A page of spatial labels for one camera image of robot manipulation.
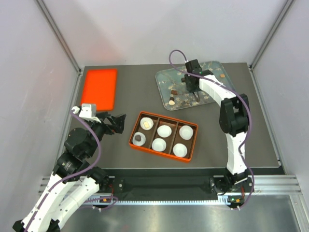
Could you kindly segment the orange chocolate box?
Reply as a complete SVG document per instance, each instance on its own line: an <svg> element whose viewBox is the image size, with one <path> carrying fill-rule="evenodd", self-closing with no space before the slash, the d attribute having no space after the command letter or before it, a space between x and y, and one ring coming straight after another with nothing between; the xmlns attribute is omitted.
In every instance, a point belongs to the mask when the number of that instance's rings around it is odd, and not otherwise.
<svg viewBox="0 0 309 232"><path fill-rule="evenodd" d="M153 120L154 126L152 127L151 130L143 130L140 127L140 120L143 117L150 117ZM162 138L157 134L157 128L162 126L162 125L168 125L172 129L172 134L167 138ZM179 129L184 125L190 126L194 131L192 138L188 141L182 139L179 135ZM176 118L172 118L172 117L168 117L168 116L163 116L163 115L158 115L158 114L142 111L142 112L140 112L140 114L137 118L137 121L135 123L134 129L133 129L131 137L129 139L129 145L133 149L141 150L143 152L148 152L148 153L158 155L158 156L162 156L162 157L165 157L165 158L168 158L168 159L173 159L173 160L177 160L177 161L180 161L180 162L189 163L191 161L192 157L193 157L193 152L194 152L195 143L196 143L196 139L197 139L197 129L198 129L198 125L195 124L195 123L192 123L192 122L188 122L188 121L184 121L184 120L180 120L180 119L176 119ZM136 146L132 143L133 135L136 132L141 132L145 135L146 142L143 146ZM152 149L152 142L156 138L161 138L161 139L165 140L165 142L167 144L165 151L158 152L158 151L154 151ZM177 157L173 154L173 147L177 143L184 144L187 147L188 152L187 152L187 155L184 158L179 158L179 157Z"/></svg>

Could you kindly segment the metal tongs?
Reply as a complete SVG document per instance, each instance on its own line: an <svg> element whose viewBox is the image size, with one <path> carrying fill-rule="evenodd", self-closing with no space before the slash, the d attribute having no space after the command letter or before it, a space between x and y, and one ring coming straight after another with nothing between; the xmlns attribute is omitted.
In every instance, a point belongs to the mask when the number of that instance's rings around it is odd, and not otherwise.
<svg viewBox="0 0 309 232"><path fill-rule="evenodd" d="M194 95L195 101L199 102L200 101L199 92L195 91L195 92L193 92L193 95Z"/></svg>

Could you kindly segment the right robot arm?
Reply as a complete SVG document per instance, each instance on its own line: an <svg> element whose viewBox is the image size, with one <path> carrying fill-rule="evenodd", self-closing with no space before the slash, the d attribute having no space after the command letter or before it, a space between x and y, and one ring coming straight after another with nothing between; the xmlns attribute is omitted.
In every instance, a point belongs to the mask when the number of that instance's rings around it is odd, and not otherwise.
<svg viewBox="0 0 309 232"><path fill-rule="evenodd" d="M226 136L228 152L224 192L237 191L248 179L245 143L252 119L248 98L218 81L209 70L186 73L184 77L187 88L196 87L206 92L220 107L219 125Z"/></svg>

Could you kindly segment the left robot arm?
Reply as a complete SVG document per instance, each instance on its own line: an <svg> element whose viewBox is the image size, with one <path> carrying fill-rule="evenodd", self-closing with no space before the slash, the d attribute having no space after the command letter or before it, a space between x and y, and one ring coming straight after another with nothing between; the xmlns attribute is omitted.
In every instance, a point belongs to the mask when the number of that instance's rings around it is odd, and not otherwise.
<svg viewBox="0 0 309 232"><path fill-rule="evenodd" d="M111 183L106 172L87 159L97 151L96 160L100 160L103 136L123 133L126 115L103 112L98 117L82 119L78 113L70 114L84 127L69 132L65 151L58 158L43 194L30 213L14 223L16 232L61 231L89 197L106 191Z"/></svg>

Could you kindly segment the floral blue tray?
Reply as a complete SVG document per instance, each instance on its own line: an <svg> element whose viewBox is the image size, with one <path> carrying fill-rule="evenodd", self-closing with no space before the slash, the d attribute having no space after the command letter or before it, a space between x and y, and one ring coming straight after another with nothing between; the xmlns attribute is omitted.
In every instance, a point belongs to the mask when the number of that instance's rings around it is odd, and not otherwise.
<svg viewBox="0 0 309 232"><path fill-rule="evenodd" d="M228 88L235 89L227 72L220 62L202 62L200 63L200 66L203 70L210 70L218 81L223 83ZM200 101L196 102L193 93L187 91L186 84L185 82L181 82L181 78L184 78L184 74L176 71L174 68L162 70L156 73L155 79L165 109L175 111L214 102L214 100L203 91L199 91ZM172 90L178 91L178 95L171 94ZM174 98L174 105L169 104L170 97Z"/></svg>

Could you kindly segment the white paper cup front-left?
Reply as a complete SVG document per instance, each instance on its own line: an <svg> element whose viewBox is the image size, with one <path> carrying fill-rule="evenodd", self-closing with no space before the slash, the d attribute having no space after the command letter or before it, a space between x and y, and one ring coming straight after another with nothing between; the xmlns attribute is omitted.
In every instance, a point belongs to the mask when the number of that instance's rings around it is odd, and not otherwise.
<svg viewBox="0 0 309 232"><path fill-rule="evenodd" d="M136 135L140 135L141 136L141 141L136 141L135 140L135 136ZM134 145L136 145L136 146L143 146L144 144L145 144L145 142L146 142L146 137L145 137L145 135L143 134L143 133L141 133L141 132L136 132L134 135L133 135L133 139L132 139L132 143L134 144Z"/></svg>

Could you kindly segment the white paper cup back-left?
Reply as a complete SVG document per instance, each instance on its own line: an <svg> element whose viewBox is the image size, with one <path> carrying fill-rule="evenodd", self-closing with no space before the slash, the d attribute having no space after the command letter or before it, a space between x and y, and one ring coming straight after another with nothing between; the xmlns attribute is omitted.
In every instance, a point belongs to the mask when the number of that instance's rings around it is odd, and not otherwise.
<svg viewBox="0 0 309 232"><path fill-rule="evenodd" d="M150 117L143 117L140 120L140 127L143 130L146 130L146 131L151 130L153 126L154 126L154 122Z"/></svg>

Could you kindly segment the orange box lid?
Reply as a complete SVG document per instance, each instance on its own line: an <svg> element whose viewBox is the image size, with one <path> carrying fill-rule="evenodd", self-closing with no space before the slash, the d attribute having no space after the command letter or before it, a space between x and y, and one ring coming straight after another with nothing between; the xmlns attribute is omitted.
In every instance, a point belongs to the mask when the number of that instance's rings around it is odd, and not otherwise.
<svg viewBox="0 0 309 232"><path fill-rule="evenodd" d="M91 69L86 72L81 104L95 104L97 111L114 108L117 69Z"/></svg>

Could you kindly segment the white paper cup back-middle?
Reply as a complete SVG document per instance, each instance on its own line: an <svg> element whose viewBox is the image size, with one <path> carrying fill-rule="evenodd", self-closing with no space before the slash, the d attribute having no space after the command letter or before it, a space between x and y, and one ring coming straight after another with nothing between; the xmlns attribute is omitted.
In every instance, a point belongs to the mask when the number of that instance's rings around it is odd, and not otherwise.
<svg viewBox="0 0 309 232"><path fill-rule="evenodd" d="M157 134L162 138L167 138L172 134L172 129L168 125L162 125L157 128Z"/></svg>

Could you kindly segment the white paper cup back-right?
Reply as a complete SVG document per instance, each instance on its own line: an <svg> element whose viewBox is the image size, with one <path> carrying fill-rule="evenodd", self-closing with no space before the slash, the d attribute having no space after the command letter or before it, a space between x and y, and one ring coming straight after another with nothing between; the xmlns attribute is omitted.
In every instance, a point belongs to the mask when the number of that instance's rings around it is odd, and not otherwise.
<svg viewBox="0 0 309 232"><path fill-rule="evenodd" d="M190 140L194 134L193 129L190 126L184 125L179 129L179 135L184 140Z"/></svg>

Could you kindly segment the white paper cup front-right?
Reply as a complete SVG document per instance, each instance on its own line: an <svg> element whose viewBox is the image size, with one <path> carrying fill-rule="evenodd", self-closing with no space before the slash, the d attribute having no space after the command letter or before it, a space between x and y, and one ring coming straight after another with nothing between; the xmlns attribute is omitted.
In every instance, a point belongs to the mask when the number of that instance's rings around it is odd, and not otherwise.
<svg viewBox="0 0 309 232"><path fill-rule="evenodd" d="M179 158L184 158L187 152L187 147L184 144L177 143L173 147L173 154Z"/></svg>

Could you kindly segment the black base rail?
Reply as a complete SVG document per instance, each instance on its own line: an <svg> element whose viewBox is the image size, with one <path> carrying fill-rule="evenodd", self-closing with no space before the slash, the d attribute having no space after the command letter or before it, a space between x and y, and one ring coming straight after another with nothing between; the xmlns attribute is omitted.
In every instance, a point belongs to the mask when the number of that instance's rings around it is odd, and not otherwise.
<svg viewBox="0 0 309 232"><path fill-rule="evenodd" d="M214 200L210 179L225 168L105 169L111 183L96 195L112 193L120 201Z"/></svg>

